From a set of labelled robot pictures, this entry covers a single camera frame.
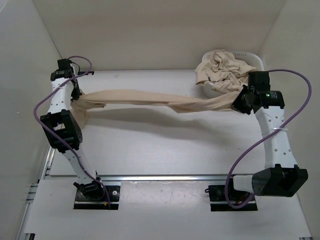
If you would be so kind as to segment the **beige trousers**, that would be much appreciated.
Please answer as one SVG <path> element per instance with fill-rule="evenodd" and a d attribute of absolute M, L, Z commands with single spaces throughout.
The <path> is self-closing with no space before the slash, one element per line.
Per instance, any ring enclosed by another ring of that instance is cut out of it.
<path fill-rule="evenodd" d="M 107 104 L 165 106 L 177 113 L 229 111 L 240 93 L 230 92 L 210 99 L 147 92 L 134 89 L 108 89 L 82 94 L 70 103 L 71 113 L 81 129 L 88 119 L 88 110 L 104 108 Z"/>

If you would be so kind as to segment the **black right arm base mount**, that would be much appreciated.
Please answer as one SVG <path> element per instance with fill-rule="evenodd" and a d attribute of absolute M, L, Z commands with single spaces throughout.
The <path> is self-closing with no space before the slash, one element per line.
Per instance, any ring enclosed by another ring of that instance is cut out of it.
<path fill-rule="evenodd" d="M 204 192 L 208 194 L 211 212 L 234 212 L 234 211 L 257 211 L 257 203 L 253 198 L 246 206 L 242 208 L 232 208 L 225 198 L 224 185 L 209 185 Z M 228 197 L 233 205 L 240 205 L 249 196 L 247 192 L 234 190 L 231 185 L 228 186 Z"/>

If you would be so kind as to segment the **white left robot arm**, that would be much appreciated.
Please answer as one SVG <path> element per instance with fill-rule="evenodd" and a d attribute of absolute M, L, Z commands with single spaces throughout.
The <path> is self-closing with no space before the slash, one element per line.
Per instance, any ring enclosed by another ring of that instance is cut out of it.
<path fill-rule="evenodd" d="M 73 168 L 77 188 L 88 188 L 93 200 L 100 200 L 105 188 L 99 183 L 98 173 L 90 167 L 82 150 L 82 130 L 72 108 L 82 92 L 71 58 L 57 61 L 58 69 L 51 73 L 52 93 L 34 108 L 33 114 L 42 126 L 50 146 L 60 152 Z"/>

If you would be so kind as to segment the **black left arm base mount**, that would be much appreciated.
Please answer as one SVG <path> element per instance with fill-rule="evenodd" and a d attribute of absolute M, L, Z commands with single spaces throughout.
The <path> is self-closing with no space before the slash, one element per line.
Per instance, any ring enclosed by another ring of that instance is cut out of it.
<path fill-rule="evenodd" d="M 118 210 L 120 185 L 105 185 L 93 181 L 90 184 L 74 182 L 76 193 L 73 208 L 75 210 Z"/>

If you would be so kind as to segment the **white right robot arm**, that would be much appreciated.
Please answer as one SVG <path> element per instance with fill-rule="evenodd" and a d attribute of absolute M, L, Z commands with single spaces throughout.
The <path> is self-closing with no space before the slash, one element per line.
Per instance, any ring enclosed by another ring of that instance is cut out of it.
<path fill-rule="evenodd" d="M 224 193 L 230 200 L 243 192 L 256 196 L 292 197 L 307 181 L 308 172 L 299 168 L 290 147 L 285 120 L 285 101 L 280 91 L 271 90 L 269 72 L 255 71 L 231 105 L 232 109 L 254 113 L 264 146 L 264 169 L 252 175 L 235 175 Z"/>

